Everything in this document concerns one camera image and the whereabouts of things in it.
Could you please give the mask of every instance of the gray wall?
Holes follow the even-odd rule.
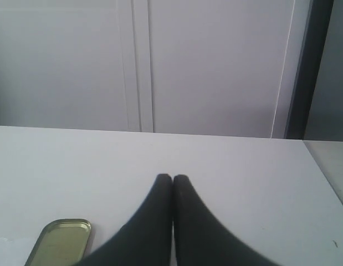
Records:
[[[343,141],[343,0],[335,0],[305,133]]]

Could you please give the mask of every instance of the white cabinet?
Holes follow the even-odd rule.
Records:
[[[0,1],[0,125],[281,137],[309,2]]]

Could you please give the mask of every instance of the white table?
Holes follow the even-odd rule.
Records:
[[[213,214],[271,260],[343,265],[343,205],[296,140],[0,127],[0,237],[86,218],[96,249],[165,172],[189,175]]]

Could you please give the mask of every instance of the metal tin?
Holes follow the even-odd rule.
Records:
[[[81,260],[91,224],[84,219],[60,219],[47,224],[25,266],[71,266]]]

